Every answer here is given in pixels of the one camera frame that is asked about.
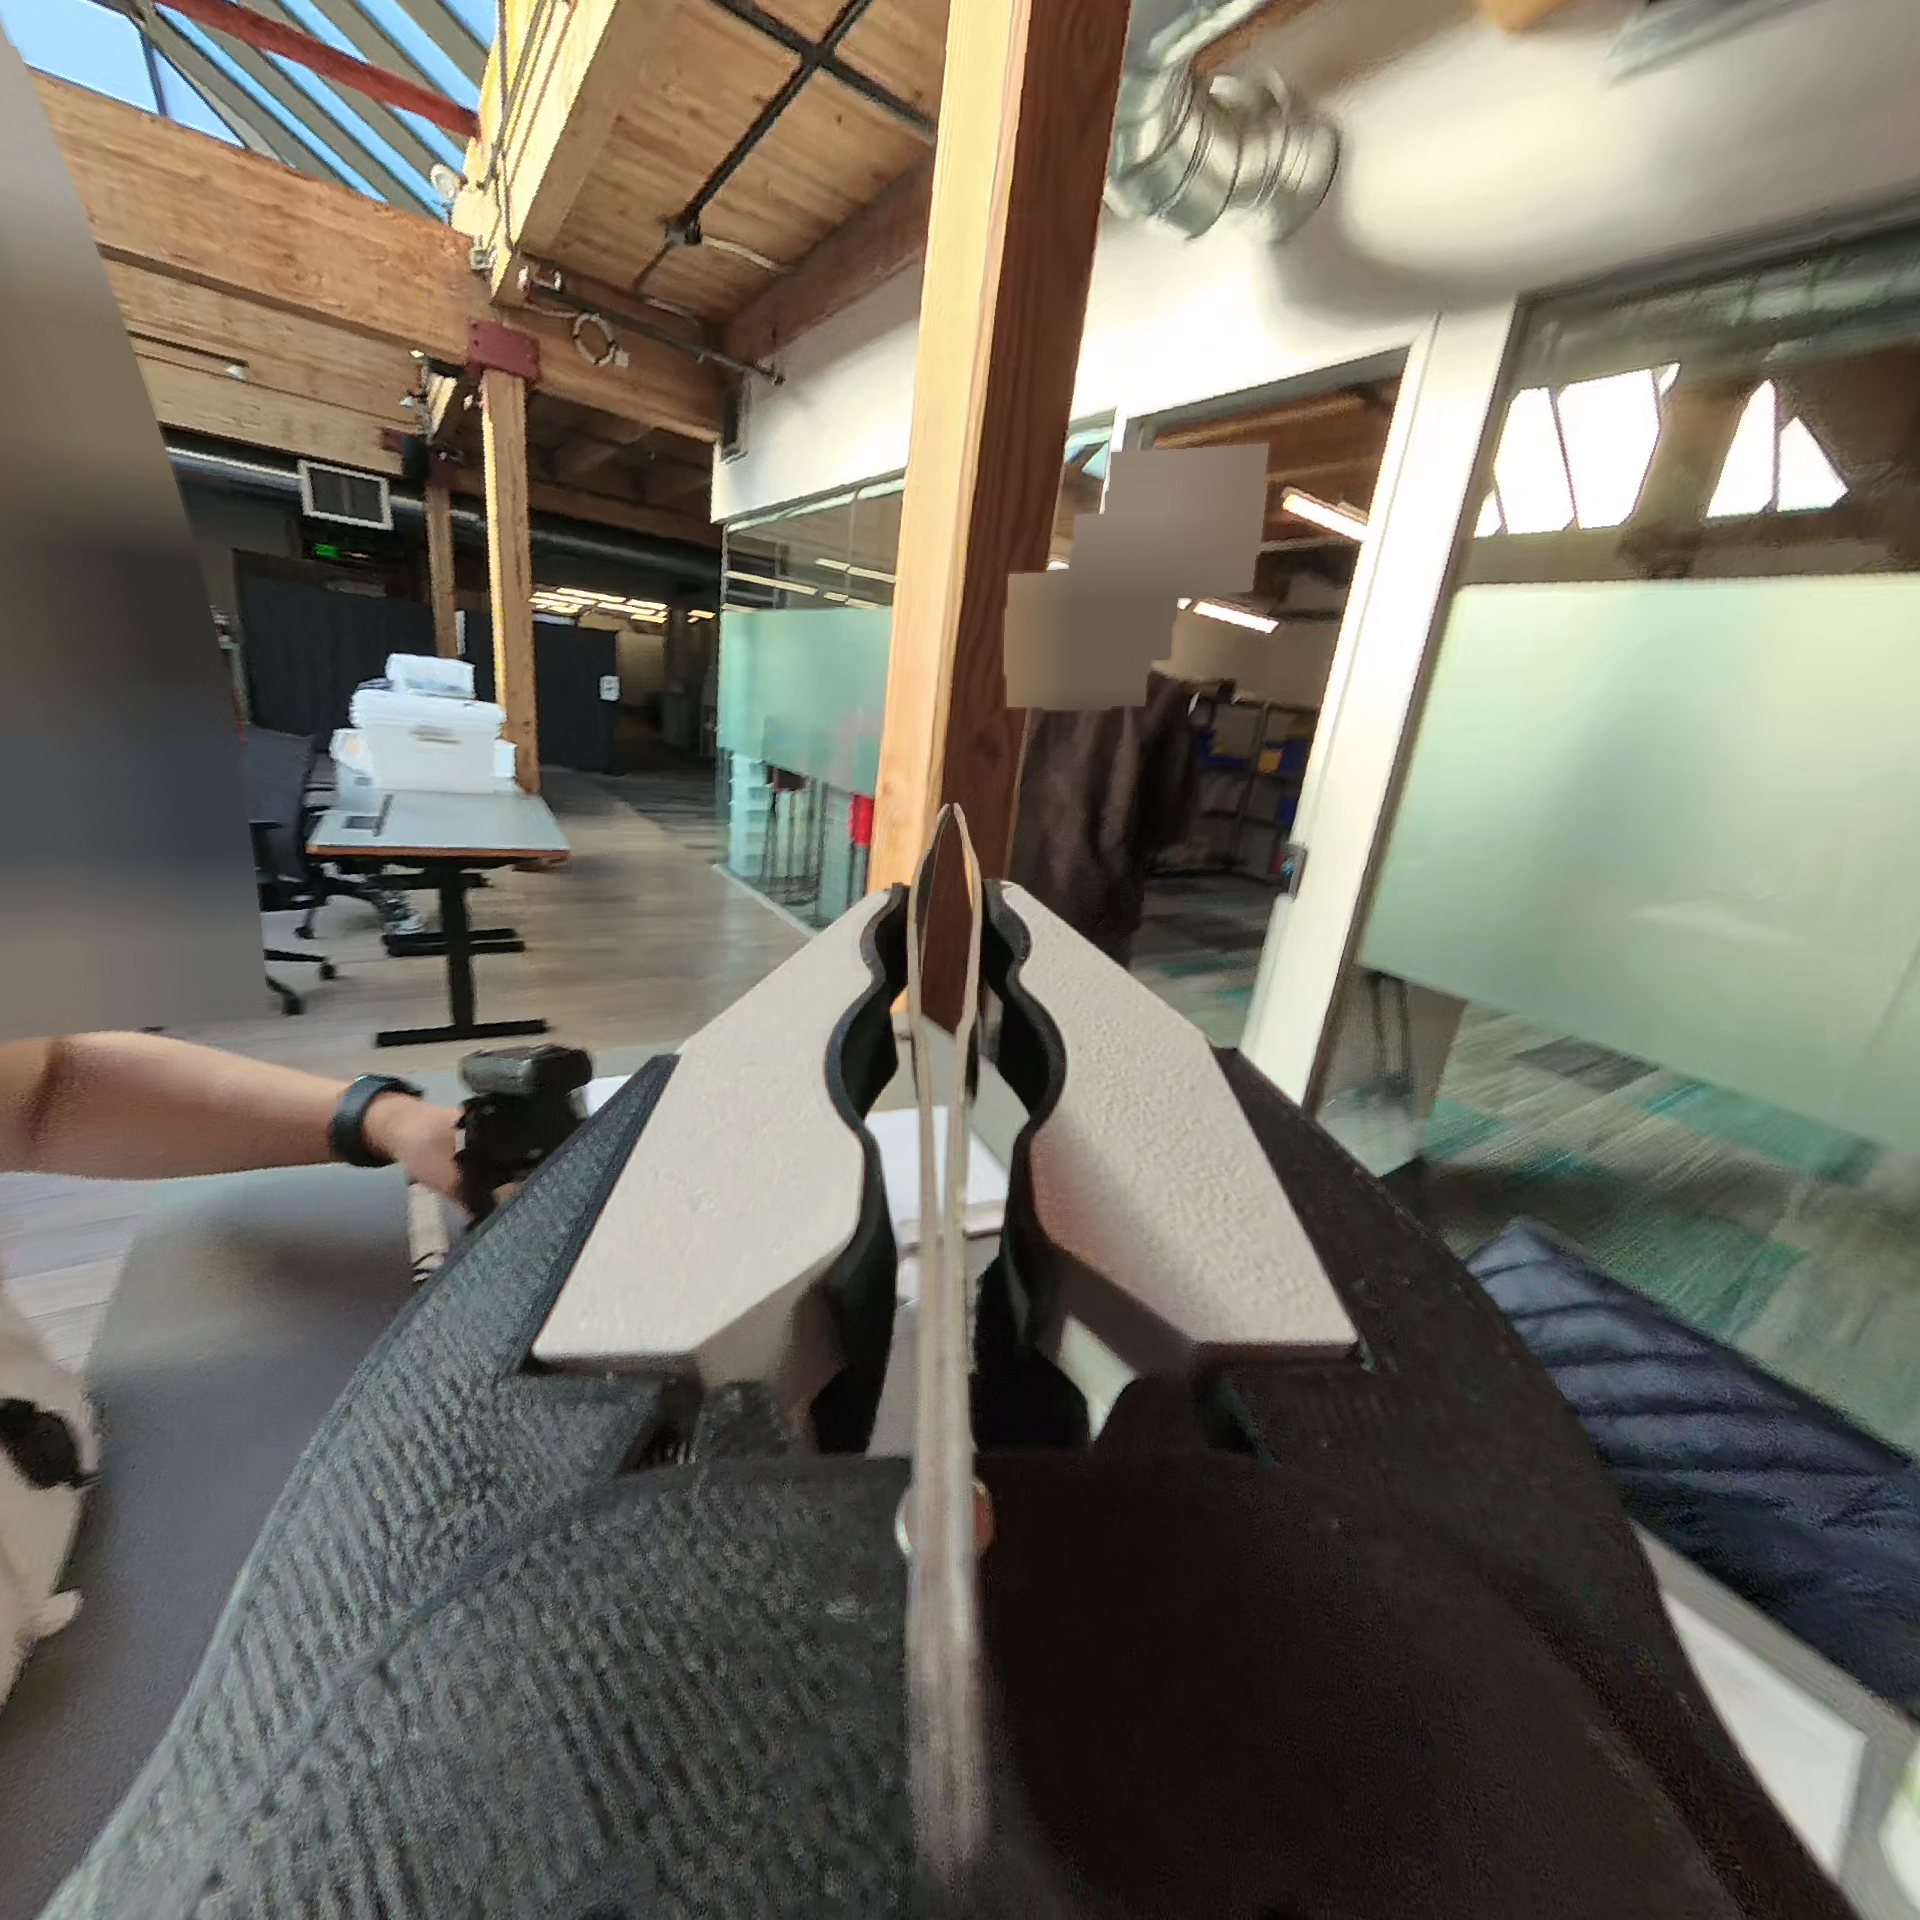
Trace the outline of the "person's left forearm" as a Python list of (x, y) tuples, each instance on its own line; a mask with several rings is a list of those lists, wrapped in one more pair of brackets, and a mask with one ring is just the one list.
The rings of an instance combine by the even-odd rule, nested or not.
[(13, 1041), (3, 1046), (3, 1168), (155, 1181), (387, 1165), (368, 1110), (392, 1091), (356, 1105), (349, 1085), (316, 1072), (143, 1031)]

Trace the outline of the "shelves with coloured bins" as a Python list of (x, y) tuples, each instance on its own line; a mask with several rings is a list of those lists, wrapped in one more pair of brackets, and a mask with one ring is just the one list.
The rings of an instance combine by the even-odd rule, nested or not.
[(1293, 838), (1316, 708), (1202, 684), (1188, 708), (1194, 786), (1181, 869), (1274, 884)]

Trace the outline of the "metal tweezers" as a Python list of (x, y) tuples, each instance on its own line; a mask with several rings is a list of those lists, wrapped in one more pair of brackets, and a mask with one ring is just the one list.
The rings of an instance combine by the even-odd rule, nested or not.
[[(932, 909), (941, 864), (960, 876), (962, 996), (948, 1061), (932, 1056)], [(980, 1004), (984, 876), (968, 818), (945, 804), (908, 887), (907, 1013), (920, 1116), (920, 1318), (908, 1559), (907, 1737), (922, 1874), (962, 1905), (991, 1835), (991, 1715), (981, 1647), (981, 1521), (972, 1440), (972, 1283), (966, 1188), (971, 1061)]]

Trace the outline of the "grey desk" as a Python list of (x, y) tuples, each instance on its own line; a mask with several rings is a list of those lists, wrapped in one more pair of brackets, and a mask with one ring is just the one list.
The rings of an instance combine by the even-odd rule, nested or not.
[(195, 1837), (338, 1667), (506, 1505), (439, 1402), (474, 1290), (416, 1281), (398, 1172), (165, 1182), (86, 1369), (96, 1482), (74, 1625), (5, 1705), (5, 1915), (38, 1915), (109, 1837)]

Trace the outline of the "red pipe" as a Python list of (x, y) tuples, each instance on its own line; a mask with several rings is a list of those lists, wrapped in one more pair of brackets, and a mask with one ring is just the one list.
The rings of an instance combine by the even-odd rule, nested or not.
[(160, 6), (212, 31), (226, 33), (253, 51), (294, 60), (325, 77), (328, 85), (357, 90), (387, 109), (406, 110), (459, 136), (463, 140), (477, 138), (477, 118), (474, 109), (456, 102), (430, 85), (413, 81), (387, 66), (359, 60), (317, 36), (305, 33), (296, 24), (271, 20), (264, 13), (233, 3), (160, 3)]

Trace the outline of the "black office chair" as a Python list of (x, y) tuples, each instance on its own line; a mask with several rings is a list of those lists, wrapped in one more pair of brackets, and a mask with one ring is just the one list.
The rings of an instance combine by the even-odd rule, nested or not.
[(299, 732), (276, 732), (253, 722), (241, 723), (248, 834), (258, 905), (264, 914), (299, 913), (299, 948), (264, 948), (270, 964), (309, 964), (334, 981), (334, 961), (313, 948), (313, 916), (326, 899), (306, 857), (306, 789), (317, 762), (316, 742)]

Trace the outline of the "grey table with black legs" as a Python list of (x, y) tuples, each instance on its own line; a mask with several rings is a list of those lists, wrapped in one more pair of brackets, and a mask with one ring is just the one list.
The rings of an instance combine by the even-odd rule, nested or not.
[(546, 1038), (548, 1023), (485, 1021), (475, 1013), (475, 961), (519, 954), (513, 927), (475, 927), (469, 893), (477, 878), (503, 869), (565, 865), (571, 844), (544, 798), (515, 783), (489, 795), (433, 789), (375, 789), (321, 815), (306, 829), (306, 855), (321, 865), (395, 869), (395, 884), (428, 889), (437, 899), (437, 927), (425, 934), (389, 934), (392, 957), (444, 961), (446, 1021), (428, 1027), (382, 1029), (378, 1047), (428, 1044), (500, 1044)]

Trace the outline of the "silver ventilation duct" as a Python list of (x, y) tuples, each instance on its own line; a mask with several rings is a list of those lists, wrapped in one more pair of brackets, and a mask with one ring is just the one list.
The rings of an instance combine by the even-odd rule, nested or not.
[(1202, 237), (1255, 220), (1286, 239), (1326, 205), (1336, 124), (1272, 68), (1205, 68), (1271, 10), (1259, 3), (1133, 3), (1102, 201), (1124, 221)]

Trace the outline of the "window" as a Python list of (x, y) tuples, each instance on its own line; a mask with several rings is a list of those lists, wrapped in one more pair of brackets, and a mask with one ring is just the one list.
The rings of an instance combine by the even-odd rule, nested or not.
[[(416, 90), (477, 109), (493, 4), (251, 3), (248, 10)], [(448, 208), (437, 174), (459, 169), (465, 134), (200, 20), (187, 4), (8, 3), (3, 18), (13, 49), (45, 77), (405, 210), (439, 220)]]

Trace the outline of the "beige shirt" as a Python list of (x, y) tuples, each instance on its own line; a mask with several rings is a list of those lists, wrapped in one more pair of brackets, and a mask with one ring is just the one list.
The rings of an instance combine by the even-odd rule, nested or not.
[[(93, 1404), (78, 1373), (65, 1368), (3, 1297), (3, 1401), (25, 1399), (63, 1414), (82, 1435), (84, 1460), (101, 1466)], [(13, 1693), (36, 1645), (49, 1640), (80, 1610), (80, 1594), (63, 1584), (86, 1492), (40, 1492), (26, 1484), (3, 1448), (3, 1698)]]

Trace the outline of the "thick wooden column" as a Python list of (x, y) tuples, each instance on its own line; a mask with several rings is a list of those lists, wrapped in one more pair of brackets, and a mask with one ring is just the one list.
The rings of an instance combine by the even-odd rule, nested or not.
[(1005, 869), (1024, 712), (1005, 701), (1014, 573), (1041, 573), (1062, 489), (1126, 3), (966, 3), (931, 178), (871, 887), (914, 876), (958, 804)]

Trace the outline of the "person's left hand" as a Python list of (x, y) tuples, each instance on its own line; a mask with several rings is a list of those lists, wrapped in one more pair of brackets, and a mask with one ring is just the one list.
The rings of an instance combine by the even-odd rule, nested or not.
[(463, 1203), (463, 1111), (450, 1105), (392, 1091), (368, 1110), (368, 1134), (406, 1178), (448, 1203)]

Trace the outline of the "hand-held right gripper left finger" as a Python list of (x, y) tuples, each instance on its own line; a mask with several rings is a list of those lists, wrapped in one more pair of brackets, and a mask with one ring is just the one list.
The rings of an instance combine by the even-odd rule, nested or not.
[(819, 1451), (874, 1448), (900, 1254), (868, 1118), (900, 1072), (907, 904), (867, 896), (677, 1050), (541, 1372), (755, 1385)]

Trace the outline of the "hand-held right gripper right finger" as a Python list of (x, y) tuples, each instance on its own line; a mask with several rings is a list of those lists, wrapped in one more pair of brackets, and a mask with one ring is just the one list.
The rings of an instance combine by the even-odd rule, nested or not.
[(1357, 1362), (1357, 1326), (1212, 1044), (1032, 893), (991, 880), (991, 1065), (1022, 1111), (981, 1281), (981, 1421), (1092, 1427), (1082, 1332), (1130, 1380)]

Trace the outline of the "black badge reel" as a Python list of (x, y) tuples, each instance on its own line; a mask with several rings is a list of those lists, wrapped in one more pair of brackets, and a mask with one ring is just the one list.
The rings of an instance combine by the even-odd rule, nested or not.
[(3, 1448), (13, 1472), (34, 1489), (84, 1492), (93, 1482), (82, 1435), (52, 1408), (25, 1399), (3, 1401)]

